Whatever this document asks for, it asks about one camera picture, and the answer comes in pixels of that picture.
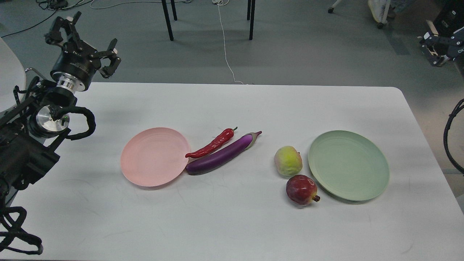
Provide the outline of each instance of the fake fruit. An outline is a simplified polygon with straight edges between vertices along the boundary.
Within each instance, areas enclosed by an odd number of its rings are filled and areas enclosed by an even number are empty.
[[[284,176],[294,176],[303,168],[300,153],[292,146],[284,146],[274,155],[277,171]]]
[[[287,196],[295,203],[308,205],[313,200],[318,202],[316,183],[305,175],[295,175],[287,181]]]

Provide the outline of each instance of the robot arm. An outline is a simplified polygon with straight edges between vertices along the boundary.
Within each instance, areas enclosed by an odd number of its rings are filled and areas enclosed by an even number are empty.
[[[21,228],[26,210],[10,207],[11,200],[18,190],[36,183],[58,162],[60,156],[55,150],[65,139],[85,138],[95,131],[93,113],[76,106],[74,94],[76,91],[86,91],[97,71],[104,78],[113,75],[121,62],[115,49],[116,39],[103,52],[98,52],[80,39],[75,28],[80,15],[77,12],[74,18],[57,17],[45,35],[47,44],[61,48],[61,54],[50,72],[53,81],[35,77],[24,91],[15,86],[16,105],[0,114],[0,223],[6,229],[0,232],[0,237],[3,237],[0,251],[9,249],[25,254],[42,253],[41,239]],[[61,36],[61,29],[66,32],[66,41]],[[109,59],[110,64],[102,68],[101,59]],[[18,93],[24,94],[22,101]],[[70,113],[85,115],[88,130],[69,135]],[[49,146],[43,145],[45,139],[53,137],[55,139]],[[18,214],[16,220],[11,217],[12,213]],[[15,238],[36,246],[37,250],[24,251],[9,247]]]

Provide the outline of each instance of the white cable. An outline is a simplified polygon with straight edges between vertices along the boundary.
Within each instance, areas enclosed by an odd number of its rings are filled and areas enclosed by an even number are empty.
[[[219,12],[219,22],[221,23],[221,28],[222,28],[222,36],[224,38],[224,55],[226,57],[226,63],[227,63],[227,67],[229,67],[229,70],[231,70],[232,72],[232,77],[233,77],[233,81],[234,83],[241,83],[241,84],[244,84],[243,82],[241,81],[236,81],[235,80],[235,74],[233,73],[232,71],[232,68],[230,67],[229,65],[229,62],[227,61],[227,52],[226,52],[226,34],[224,33],[224,27],[222,26],[222,19],[221,19],[221,10],[220,10],[220,5],[218,5],[218,12]]]
[[[73,6],[70,6],[70,7],[63,7],[63,8],[61,8],[61,10],[67,10],[67,9],[71,9],[71,8],[73,8],[73,7],[77,6],[78,4],[82,3],[82,2],[84,2],[84,0],[80,0],[80,1],[78,1],[76,4],[74,4]]]
[[[227,0],[226,3],[224,3],[223,0],[213,0],[213,4],[218,5],[220,7],[223,7],[229,3],[230,0]]]
[[[131,1],[131,2],[124,2],[124,3],[119,3],[119,4],[116,4],[116,5],[113,5],[113,6],[109,6],[109,7],[93,7],[93,3],[96,2],[96,0],[93,0],[91,3],[90,3],[90,8],[92,9],[106,9],[106,8],[111,8],[111,7],[116,7],[116,6],[119,6],[119,5],[123,5],[123,4],[134,4],[134,3],[162,3],[160,1]],[[182,1],[176,1],[176,3],[191,3],[192,0],[182,0]]]

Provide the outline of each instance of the gray floor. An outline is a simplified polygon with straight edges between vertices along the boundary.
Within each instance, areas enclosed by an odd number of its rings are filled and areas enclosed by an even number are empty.
[[[248,40],[247,0],[230,0],[220,8],[227,59],[235,78],[245,84],[394,86],[403,91],[456,197],[464,194],[464,177],[457,174],[443,149],[448,114],[464,98],[458,62],[431,67],[419,48],[440,6],[434,0],[416,1],[382,30],[367,0],[343,1],[333,14],[335,0],[257,1],[254,40]],[[99,0],[94,7],[122,3]],[[95,10],[89,5],[56,16],[83,14],[77,24],[82,39],[98,50],[113,38],[122,63],[108,81],[232,84],[227,67],[218,7],[211,0],[176,5],[169,41],[159,3],[124,4]],[[51,15],[34,1],[0,1],[0,35],[22,30]],[[48,73],[60,50],[45,44],[52,19],[4,41],[24,67]],[[95,76],[94,81],[106,81]],[[450,150],[464,164],[464,113],[453,122]]]

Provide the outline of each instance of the purple eggplant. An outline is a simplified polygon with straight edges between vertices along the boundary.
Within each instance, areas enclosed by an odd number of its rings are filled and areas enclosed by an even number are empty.
[[[185,170],[190,175],[200,175],[214,170],[253,146],[259,134],[261,134],[261,131],[245,134],[229,146],[190,162],[185,167]]]

